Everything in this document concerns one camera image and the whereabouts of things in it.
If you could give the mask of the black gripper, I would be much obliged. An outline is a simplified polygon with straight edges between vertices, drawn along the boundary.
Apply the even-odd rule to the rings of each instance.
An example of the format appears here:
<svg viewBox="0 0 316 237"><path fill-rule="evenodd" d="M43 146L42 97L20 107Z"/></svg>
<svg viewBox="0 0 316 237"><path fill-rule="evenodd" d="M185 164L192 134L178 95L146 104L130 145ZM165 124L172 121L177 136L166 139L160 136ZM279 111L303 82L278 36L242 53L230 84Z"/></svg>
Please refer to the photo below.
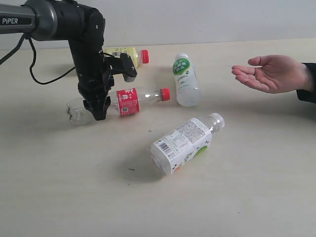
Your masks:
<svg viewBox="0 0 316 237"><path fill-rule="evenodd" d="M84 98L84 108L93 113L96 121L105 120L111 99L106 86L110 66L105 62L104 51L72 49L71 54L79 80L78 91Z"/></svg>

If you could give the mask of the dark sleeved forearm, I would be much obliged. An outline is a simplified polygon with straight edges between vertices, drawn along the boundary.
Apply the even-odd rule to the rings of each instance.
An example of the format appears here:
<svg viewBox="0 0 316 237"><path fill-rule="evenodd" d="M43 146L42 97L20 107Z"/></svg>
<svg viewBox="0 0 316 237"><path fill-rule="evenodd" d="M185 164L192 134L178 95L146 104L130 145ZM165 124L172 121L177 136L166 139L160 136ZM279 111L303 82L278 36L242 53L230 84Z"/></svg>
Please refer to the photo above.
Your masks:
<svg viewBox="0 0 316 237"><path fill-rule="evenodd" d="M305 66L306 81L304 88L297 90L297 97L300 101L316 103L316 64L303 63Z"/></svg>

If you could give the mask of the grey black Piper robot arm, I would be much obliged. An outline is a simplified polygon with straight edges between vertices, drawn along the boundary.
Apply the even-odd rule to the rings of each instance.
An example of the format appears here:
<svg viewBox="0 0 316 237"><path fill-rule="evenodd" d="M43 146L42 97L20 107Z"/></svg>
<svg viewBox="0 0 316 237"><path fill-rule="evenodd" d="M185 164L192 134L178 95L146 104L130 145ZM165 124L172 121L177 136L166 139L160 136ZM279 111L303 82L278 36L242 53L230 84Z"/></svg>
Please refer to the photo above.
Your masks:
<svg viewBox="0 0 316 237"><path fill-rule="evenodd" d="M24 40L66 40L79 79L78 90L85 108L96 120L106 118L110 100L110 65L105 61L105 19L101 12L75 0L28 0L23 5L1 4L0 33L21 33L17 46L5 55L4 63Z"/></svg>

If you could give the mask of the open person hand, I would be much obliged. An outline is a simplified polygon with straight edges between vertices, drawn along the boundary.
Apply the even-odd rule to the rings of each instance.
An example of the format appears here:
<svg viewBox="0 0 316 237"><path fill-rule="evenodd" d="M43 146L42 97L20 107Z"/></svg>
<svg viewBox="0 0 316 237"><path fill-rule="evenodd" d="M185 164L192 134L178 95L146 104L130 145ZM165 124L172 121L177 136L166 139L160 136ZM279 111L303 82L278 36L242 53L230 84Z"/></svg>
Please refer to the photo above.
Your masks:
<svg viewBox="0 0 316 237"><path fill-rule="evenodd" d="M305 66L284 55L257 56L248 66L232 66L232 74L243 85L269 94L286 93L304 88Z"/></svg>

